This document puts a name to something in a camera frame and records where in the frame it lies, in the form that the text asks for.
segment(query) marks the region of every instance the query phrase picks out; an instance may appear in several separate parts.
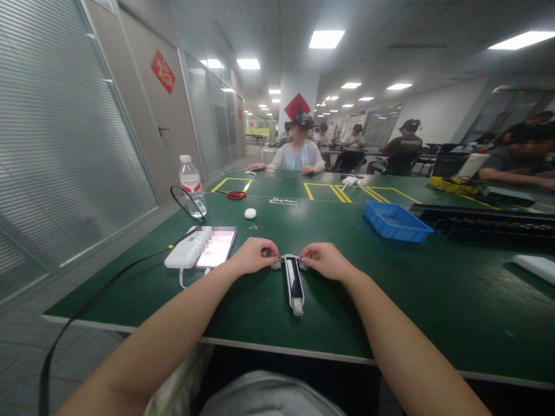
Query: green workbench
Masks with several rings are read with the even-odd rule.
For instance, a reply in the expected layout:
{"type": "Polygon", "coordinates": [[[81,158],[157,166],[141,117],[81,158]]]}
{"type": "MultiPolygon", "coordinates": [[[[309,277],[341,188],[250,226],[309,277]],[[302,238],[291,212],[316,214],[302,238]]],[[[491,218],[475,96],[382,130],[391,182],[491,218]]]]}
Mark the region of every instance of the green workbench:
{"type": "MultiPolygon", "coordinates": [[[[368,176],[364,190],[341,191],[338,174],[232,172],[211,191],[247,188],[247,198],[235,201],[221,193],[207,194],[207,225],[236,226],[233,251],[250,236],[273,240],[281,254],[300,254],[312,242],[333,242],[351,263],[372,276],[463,376],[554,388],[555,288],[511,262],[515,254],[545,255],[545,250],[458,243],[436,233],[421,244],[397,242],[378,236],[363,216],[367,200],[484,207],[426,187],[427,181],[368,176]],[[274,196],[298,200],[298,205],[270,204],[274,196]],[[257,210],[254,220],[245,219],[247,208],[257,210]]],[[[194,224],[177,212],[48,309],[44,317],[66,322],[119,270],[163,249],[194,224]]],[[[76,322],[133,331],[182,290],[178,271],[164,266],[165,256],[135,266],[76,322]]],[[[293,316],[289,306],[283,268],[267,268],[243,276],[231,287],[202,341],[375,363],[362,322],[343,287],[313,270],[301,274],[302,317],[293,316]]],[[[201,271],[186,270],[184,283],[190,285],[201,277],[201,271]]]]}

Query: hand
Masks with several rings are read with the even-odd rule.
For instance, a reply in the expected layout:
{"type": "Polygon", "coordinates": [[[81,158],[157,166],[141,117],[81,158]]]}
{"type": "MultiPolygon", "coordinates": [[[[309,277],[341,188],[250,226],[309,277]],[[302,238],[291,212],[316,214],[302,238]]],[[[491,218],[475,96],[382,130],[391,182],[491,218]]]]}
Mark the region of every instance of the hand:
{"type": "Polygon", "coordinates": [[[541,178],[538,185],[550,191],[555,191],[555,179],[541,178]]]}
{"type": "Polygon", "coordinates": [[[312,243],[301,251],[301,261],[324,277],[343,281],[357,269],[331,243],[312,243]]]}
{"type": "Polygon", "coordinates": [[[266,167],[264,164],[252,164],[247,166],[245,170],[262,170],[266,167]]]}
{"type": "Polygon", "coordinates": [[[279,251],[271,240],[249,237],[226,263],[237,276],[255,273],[279,260],[279,251]]]}
{"type": "Polygon", "coordinates": [[[310,175],[310,174],[314,174],[314,168],[310,165],[306,165],[304,168],[302,168],[302,174],[303,175],[310,175]]]}

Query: black cable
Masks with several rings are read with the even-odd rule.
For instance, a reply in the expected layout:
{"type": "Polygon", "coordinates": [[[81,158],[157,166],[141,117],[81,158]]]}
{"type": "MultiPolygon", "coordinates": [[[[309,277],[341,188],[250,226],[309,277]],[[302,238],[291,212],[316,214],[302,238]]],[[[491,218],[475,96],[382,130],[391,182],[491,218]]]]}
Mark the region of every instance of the black cable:
{"type": "MultiPolygon", "coordinates": [[[[172,185],[169,189],[169,193],[172,194],[173,199],[175,200],[175,202],[177,202],[177,204],[185,211],[185,213],[193,218],[193,219],[197,219],[194,218],[189,211],[187,211],[187,209],[181,205],[181,203],[179,202],[179,200],[177,199],[177,197],[175,196],[175,194],[173,193],[173,189],[177,188],[183,192],[185,192],[187,194],[187,196],[193,200],[191,198],[191,195],[189,195],[189,193],[184,190],[183,188],[180,188],[178,186],[172,185]]],[[[201,219],[201,224],[199,226],[203,226],[204,224],[206,224],[206,217],[202,214],[201,210],[197,207],[198,212],[200,213],[202,219],[201,219]]],[[[182,241],[183,239],[189,237],[191,234],[193,234],[197,229],[195,228],[194,230],[186,233],[183,237],[180,237],[175,243],[173,243],[173,246],[176,246],[180,241],[182,241]]],[[[130,268],[132,268],[133,266],[137,265],[138,263],[141,263],[144,260],[147,260],[149,258],[152,257],[156,257],[159,254],[162,254],[166,251],[170,250],[170,247],[167,247],[165,249],[163,249],[162,251],[159,251],[155,254],[151,254],[147,257],[143,257],[140,260],[137,260],[136,262],[133,262],[132,264],[130,264],[129,266],[127,266],[125,269],[119,271],[115,276],[111,277],[110,280],[108,280],[99,290],[97,290],[89,299],[88,301],[86,301],[82,307],[73,314],[73,316],[71,316],[71,318],[68,320],[68,322],[66,322],[66,324],[64,325],[64,327],[62,328],[62,331],[60,331],[60,334],[58,335],[58,337],[56,338],[56,341],[54,341],[54,344],[52,344],[52,347],[50,347],[50,351],[48,352],[48,355],[46,355],[45,358],[45,363],[42,366],[42,371],[40,373],[40,387],[39,387],[39,416],[48,416],[49,414],[49,408],[50,408],[50,365],[52,363],[52,357],[54,355],[54,350],[56,349],[56,345],[58,344],[58,341],[60,340],[60,338],[62,338],[62,335],[64,334],[64,332],[66,331],[66,329],[69,327],[69,325],[76,320],[77,318],[79,318],[83,313],[85,313],[97,300],[100,296],[102,296],[102,294],[104,292],[106,292],[106,290],[108,290],[108,288],[110,286],[112,286],[112,284],[121,277],[122,274],[124,274],[126,271],[128,271],[130,268]]]]}

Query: red diamond sign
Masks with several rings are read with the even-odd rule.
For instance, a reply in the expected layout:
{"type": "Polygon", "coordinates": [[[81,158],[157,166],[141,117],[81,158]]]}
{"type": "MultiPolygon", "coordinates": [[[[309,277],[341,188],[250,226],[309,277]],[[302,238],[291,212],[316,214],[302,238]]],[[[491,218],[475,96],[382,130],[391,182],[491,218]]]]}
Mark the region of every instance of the red diamond sign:
{"type": "Polygon", "coordinates": [[[292,120],[298,113],[310,113],[310,107],[299,92],[295,96],[295,98],[293,98],[293,100],[291,100],[291,102],[287,104],[287,107],[285,107],[284,111],[292,120]]]}

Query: light blue blouse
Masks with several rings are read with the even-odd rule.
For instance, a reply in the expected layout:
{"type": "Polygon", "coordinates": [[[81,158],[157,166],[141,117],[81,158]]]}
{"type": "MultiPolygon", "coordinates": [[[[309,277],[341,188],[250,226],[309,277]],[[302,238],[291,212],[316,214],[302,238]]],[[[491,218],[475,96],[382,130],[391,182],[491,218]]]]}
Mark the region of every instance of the light blue blouse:
{"type": "Polygon", "coordinates": [[[273,157],[272,163],[268,165],[270,169],[283,170],[302,170],[305,166],[324,166],[320,150],[313,142],[306,142],[299,153],[295,153],[289,144],[284,144],[279,148],[273,157]]]}

